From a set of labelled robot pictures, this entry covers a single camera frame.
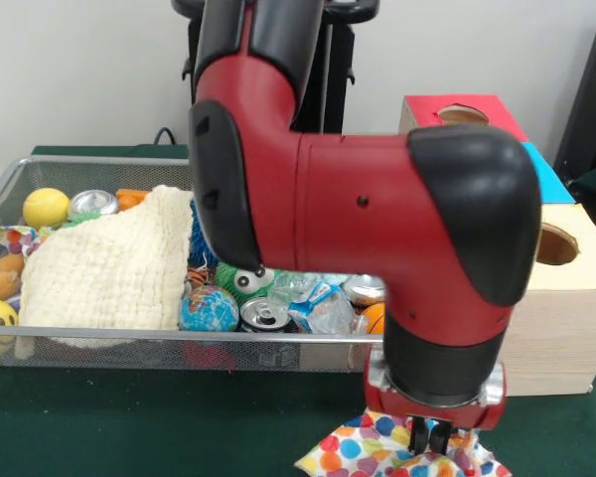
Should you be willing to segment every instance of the white wall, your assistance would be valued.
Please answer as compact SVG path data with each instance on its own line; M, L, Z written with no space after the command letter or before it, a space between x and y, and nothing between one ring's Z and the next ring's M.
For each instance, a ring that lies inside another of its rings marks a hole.
M382 0L346 127L394 130L405 93L492 92L552 162L595 32L596 0Z
M0 168L37 144L185 141L187 21L169 0L1 0ZM552 160L596 0L382 0L357 26L350 131L395 131L403 95L494 92Z

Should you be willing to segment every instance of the blue box side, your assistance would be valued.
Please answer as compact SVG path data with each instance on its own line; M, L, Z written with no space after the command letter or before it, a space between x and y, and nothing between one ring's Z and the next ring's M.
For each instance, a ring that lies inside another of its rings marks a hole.
M532 164L536 169L536 175L540 183L541 201L544 204L576 204L574 198L567 192L565 186L560 182L558 176L551 168L545 158L531 142L524 142Z

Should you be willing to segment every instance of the white towel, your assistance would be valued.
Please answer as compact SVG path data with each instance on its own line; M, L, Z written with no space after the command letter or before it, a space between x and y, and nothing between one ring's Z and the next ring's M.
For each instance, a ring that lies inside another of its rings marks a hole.
M27 260L20 325L178 329L191 192L159 186L132 209L54 233ZM81 348L119 340L57 338Z

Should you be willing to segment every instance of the green table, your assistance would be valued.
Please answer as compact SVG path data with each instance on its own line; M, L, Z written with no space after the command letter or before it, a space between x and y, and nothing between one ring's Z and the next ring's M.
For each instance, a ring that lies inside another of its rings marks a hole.
M293 462L363 408L360 375L0 368L0 476L300 475ZM511 398L482 439L518 476L596 475L596 383Z

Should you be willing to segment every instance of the wire mesh basket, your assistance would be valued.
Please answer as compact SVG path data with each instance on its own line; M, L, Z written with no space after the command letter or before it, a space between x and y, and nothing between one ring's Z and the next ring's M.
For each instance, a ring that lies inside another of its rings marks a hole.
M22 224L24 201L41 187L72 196L161 184L190 190L187 161L32 156L0 179L0 226ZM11 341L0 366L359 372L380 337L0 327L0 342Z

